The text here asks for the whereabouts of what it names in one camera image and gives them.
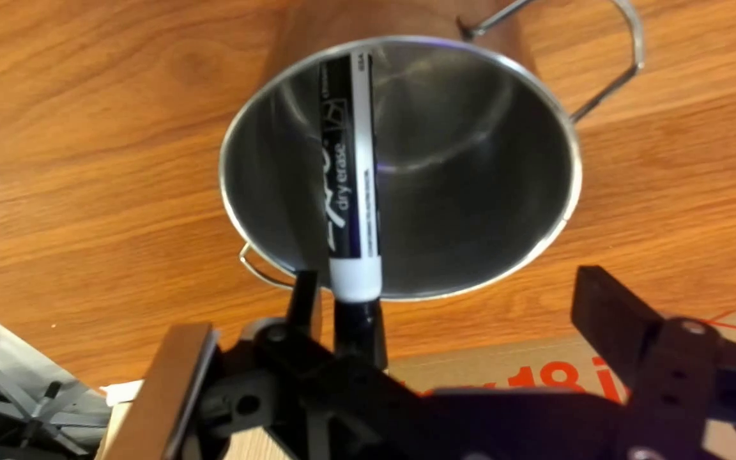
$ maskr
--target wooden surface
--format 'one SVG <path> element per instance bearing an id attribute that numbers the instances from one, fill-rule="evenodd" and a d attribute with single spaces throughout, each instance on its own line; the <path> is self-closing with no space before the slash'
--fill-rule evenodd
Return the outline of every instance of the wooden surface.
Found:
<path id="1" fill-rule="evenodd" d="M 586 191 L 516 275 L 389 304 L 392 354 L 572 333 L 576 266 L 666 312 L 736 308 L 736 0 L 637 0 L 650 68 L 581 124 Z M 0 321 L 86 384 L 142 375 L 169 325 L 226 341 L 286 293 L 234 260 L 223 132 L 257 86 L 280 0 L 0 2 Z M 571 108 L 627 64 L 605 0 L 523 13 Z"/>

